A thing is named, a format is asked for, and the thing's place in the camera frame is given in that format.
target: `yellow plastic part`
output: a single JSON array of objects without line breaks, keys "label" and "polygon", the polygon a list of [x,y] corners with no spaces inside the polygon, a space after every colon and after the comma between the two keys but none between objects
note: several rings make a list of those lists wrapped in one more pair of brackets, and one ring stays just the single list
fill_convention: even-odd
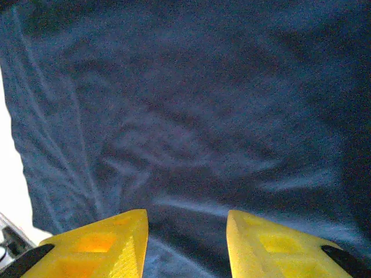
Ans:
[{"label": "yellow plastic part", "polygon": [[338,245],[231,210],[227,243],[233,278],[351,278],[322,245]]},{"label": "yellow plastic part", "polygon": [[44,240],[54,249],[22,278],[140,278],[147,241],[146,210],[131,210]]}]

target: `cloth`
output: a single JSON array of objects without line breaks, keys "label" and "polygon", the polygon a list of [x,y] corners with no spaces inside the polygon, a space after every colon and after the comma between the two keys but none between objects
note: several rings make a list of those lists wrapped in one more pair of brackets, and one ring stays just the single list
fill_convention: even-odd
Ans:
[{"label": "cloth", "polygon": [[230,277],[229,209],[367,260],[369,16],[352,0],[4,10],[34,225],[58,234],[147,209],[144,277]]}]

